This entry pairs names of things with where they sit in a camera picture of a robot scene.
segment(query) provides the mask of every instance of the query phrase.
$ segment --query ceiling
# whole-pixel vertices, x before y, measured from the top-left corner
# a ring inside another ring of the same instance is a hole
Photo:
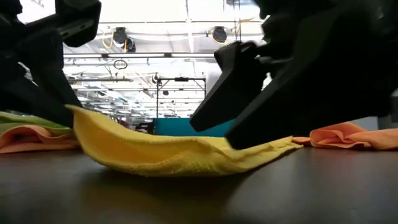
[[[263,21],[258,18],[257,6],[248,4],[249,1],[242,0],[240,6],[238,1],[233,5],[229,0],[101,2],[96,38],[79,48],[65,46],[63,70],[73,80],[71,85],[85,106],[102,113],[137,119],[156,117],[155,76],[197,78],[187,82],[163,80],[159,91],[159,117],[188,117],[203,100],[206,88],[208,91],[212,86],[209,81],[214,82],[214,77],[221,74],[212,54],[224,44],[211,38],[214,27],[225,28],[227,43],[262,41]],[[22,22],[55,12],[54,0],[21,0],[21,3]],[[112,33],[117,27],[126,28],[136,45],[136,54],[125,54],[123,48],[113,44]],[[187,55],[164,57],[160,53]],[[114,57],[102,58],[96,54],[114,54]]]

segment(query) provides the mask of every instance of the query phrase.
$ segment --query blue panel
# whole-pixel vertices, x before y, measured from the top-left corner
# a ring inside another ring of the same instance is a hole
[[[191,127],[189,118],[158,118],[155,119],[155,133],[166,136],[224,137],[232,123],[233,120],[199,133]]]

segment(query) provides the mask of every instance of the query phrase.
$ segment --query green cloth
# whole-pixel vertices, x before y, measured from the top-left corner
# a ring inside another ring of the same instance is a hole
[[[70,128],[47,121],[43,118],[38,118],[36,116],[19,116],[6,112],[0,112],[0,134],[6,132],[8,129],[22,125],[37,125],[43,127],[54,134],[54,136],[70,134],[73,132],[73,130]]]

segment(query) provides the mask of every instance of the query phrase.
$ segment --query yellow towel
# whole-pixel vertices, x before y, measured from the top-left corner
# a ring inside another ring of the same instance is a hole
[[[245,172],[302,147],[292,138],[237,151],[224,138],[152,136],[105,115],[67,105],[84,152],[102,165],[143,176],[219,176]]]

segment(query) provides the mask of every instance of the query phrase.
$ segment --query table surface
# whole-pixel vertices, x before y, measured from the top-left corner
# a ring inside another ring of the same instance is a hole
[[[0,223],[398,223],[398,152],[299,149],[245,174],[145,178],[81,152],[0,155]]]

